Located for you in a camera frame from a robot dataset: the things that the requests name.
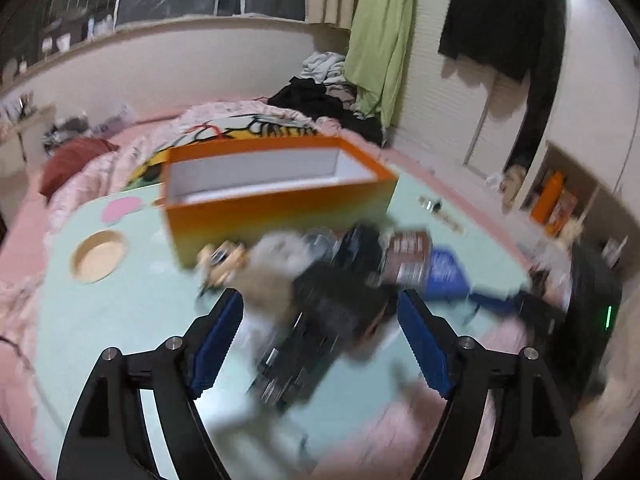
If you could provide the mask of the blue card case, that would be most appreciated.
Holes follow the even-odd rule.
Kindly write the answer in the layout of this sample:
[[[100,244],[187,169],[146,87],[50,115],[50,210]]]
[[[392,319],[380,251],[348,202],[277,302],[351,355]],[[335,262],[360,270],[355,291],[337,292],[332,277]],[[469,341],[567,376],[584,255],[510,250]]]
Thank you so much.
[[[454,252],[447,248],[433,248],[424,285],[425,300],[461,301],[468,298],[470,290],[468,278]]]

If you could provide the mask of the brown card box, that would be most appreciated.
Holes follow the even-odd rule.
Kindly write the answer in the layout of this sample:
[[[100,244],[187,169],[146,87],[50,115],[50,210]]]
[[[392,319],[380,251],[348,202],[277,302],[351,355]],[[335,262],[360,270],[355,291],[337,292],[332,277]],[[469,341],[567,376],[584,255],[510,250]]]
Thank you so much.
[[[421,286],[430,270],[431,249],[427,229],[393,232],[386,247],[382,281],[405,287]]]

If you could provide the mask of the dark block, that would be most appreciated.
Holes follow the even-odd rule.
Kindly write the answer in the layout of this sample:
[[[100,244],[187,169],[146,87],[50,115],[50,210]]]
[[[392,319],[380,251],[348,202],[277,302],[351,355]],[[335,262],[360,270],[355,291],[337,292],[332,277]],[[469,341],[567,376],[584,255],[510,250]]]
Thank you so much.
[[[318,261],[293,281],[293,304],[341,351],[366,346],[397,312],[398,287]]]

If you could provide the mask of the black lace fabric pouch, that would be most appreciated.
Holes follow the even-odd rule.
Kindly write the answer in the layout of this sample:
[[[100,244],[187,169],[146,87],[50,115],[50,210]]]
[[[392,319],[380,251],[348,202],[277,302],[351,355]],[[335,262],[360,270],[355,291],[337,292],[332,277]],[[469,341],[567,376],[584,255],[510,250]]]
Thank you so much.
[[[376,287],[383,281],[385,259],[386,247],[378,227],[371,223],[356,223],[342,237],[333,263]]]

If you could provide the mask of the black toy race car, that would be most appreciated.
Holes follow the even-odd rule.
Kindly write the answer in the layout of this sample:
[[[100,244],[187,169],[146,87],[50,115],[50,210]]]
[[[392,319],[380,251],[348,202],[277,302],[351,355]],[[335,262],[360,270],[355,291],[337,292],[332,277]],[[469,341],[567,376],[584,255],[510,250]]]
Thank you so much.
[[[250,393],[280,413],[307,404],[330,366],[353,342],[352,337],[300,312],[266,344]]]

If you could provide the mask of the plush dog keychain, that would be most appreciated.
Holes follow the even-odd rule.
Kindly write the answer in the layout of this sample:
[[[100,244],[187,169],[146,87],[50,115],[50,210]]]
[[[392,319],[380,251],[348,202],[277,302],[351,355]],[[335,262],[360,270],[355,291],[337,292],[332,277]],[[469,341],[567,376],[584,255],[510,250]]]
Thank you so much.
[[[226,240],[218,247],[207,244],[198,253],[196,262],[203,289],[221,288],[234,272],[246,265],[246,262],[246,248],[241,243]]]

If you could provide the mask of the white fur pompom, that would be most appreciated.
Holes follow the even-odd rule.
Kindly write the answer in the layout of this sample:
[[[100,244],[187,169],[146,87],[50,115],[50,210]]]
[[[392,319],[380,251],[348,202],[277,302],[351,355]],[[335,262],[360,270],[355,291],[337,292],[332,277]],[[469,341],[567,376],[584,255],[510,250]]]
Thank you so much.
[[[296,278],[314,263],[314,255],[299,233],[274,231],[265,234],[250,248],[248,261],[252,266]]]

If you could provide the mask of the brown fur pompom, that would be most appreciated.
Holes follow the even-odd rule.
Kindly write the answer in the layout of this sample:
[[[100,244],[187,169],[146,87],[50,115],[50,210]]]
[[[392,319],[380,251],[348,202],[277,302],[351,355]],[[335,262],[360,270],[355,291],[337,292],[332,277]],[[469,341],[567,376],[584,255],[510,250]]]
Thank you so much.
[[[249,266],[235,278],[248,310],[264,320],[284,324],[299,316],[294,300],[294,278],[262,266]]]

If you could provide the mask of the orange bottle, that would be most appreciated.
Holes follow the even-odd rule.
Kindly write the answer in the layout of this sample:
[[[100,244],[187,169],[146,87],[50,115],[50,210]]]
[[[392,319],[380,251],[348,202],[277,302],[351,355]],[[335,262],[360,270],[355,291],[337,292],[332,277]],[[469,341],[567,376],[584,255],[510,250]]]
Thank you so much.
[[[546,224],[549,220],[552,210],[563,191],[564,180],[565,176],[562,171],[555,171],[548,177],[535,206],[530,212],[530,218],[538,224]]]

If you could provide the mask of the foil wrappers in slot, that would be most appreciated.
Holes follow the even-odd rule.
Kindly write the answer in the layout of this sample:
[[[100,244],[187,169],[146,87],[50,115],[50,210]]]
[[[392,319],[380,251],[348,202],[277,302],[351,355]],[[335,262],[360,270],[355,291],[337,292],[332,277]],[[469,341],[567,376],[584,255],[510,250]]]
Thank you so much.
[[[438,221],[442,222],[445,226],[448,226],[450,231],[459,235],[463,235],[465,233],[464,226],[457,222],[454,217],[451,217],[450,214],[442,208],[442,201],[439,198],[437,200],[431,200],[428,197],[420,196],[418,198],[418,203]]]

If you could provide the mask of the colourful cartoon cushion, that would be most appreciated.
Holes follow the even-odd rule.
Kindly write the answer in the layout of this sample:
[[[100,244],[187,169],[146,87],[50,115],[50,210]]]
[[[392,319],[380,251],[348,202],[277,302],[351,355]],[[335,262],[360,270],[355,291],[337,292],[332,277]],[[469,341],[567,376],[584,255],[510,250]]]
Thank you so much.
[[[318,136],[319,130],[311,122],[270,114],[241,114],[206,119],[193,126],[182,127],[178,134],[151,142],[151,151],[134,167],[125,190],[157,184],[171,148],[180,148],[208,141],[253,140],[267,138],[299,138]]]

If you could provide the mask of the orange cardboard box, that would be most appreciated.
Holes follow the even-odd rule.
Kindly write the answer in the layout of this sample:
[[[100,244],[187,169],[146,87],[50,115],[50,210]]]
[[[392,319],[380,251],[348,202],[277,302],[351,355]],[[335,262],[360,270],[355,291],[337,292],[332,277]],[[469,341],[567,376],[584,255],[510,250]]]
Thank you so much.
[[[205,245],[386,219],[398,177],[339,136],[211,140],[169,150],[163,205],[185,268]]]

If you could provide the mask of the dark red pillow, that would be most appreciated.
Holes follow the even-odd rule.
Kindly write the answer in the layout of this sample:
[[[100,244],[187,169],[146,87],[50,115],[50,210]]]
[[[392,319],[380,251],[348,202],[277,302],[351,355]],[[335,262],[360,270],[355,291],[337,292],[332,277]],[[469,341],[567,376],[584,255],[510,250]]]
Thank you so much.
[[[40,194],[50,200],[63,184],[93,159],[118,150],[118,145],[103,139],[76,138],[66,142],[44,164]]]

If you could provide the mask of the black clothes pile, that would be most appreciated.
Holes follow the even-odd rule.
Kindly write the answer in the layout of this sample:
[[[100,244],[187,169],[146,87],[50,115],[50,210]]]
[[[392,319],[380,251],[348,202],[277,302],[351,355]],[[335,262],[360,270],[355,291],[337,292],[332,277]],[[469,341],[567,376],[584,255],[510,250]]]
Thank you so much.
[[[364,140],[380,148],[385,144],[383,127],[375,117],[359,118],[346,110],[343,102],[326,93],[326,86],[308,78],[293,77],[288,84],[267,99],[270,106],[297,110],[311,119],[336,119],[342,128],[360,134]]]

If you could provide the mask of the black hanging garment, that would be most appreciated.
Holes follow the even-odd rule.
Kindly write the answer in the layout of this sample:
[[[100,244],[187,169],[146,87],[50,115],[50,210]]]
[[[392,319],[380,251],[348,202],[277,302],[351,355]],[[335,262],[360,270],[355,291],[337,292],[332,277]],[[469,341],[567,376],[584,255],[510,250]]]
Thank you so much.
[[[490,66],[518,84],[529,81],[508,166],[532,166],[559,84],[565,21],[566,0],[450,0],[438,53]]]

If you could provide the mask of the white clothes pile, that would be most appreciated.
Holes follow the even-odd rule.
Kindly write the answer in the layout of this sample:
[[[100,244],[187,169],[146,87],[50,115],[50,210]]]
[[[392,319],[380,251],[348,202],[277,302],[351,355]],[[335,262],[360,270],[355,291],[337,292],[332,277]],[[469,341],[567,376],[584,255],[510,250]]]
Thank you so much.
[[[344,84],[345,57],[336,52],[314,52],[303,62],[299,78],[312,79],[317,84]]]

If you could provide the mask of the green hanging garment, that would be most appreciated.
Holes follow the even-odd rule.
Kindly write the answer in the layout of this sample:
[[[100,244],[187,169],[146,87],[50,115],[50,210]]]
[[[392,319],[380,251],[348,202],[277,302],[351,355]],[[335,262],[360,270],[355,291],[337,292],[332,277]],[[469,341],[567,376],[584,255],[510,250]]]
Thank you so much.
[[[356,110],[385,128],[395,114],[404,78],[416,0],[359,0],[344,65],[356,87]]]

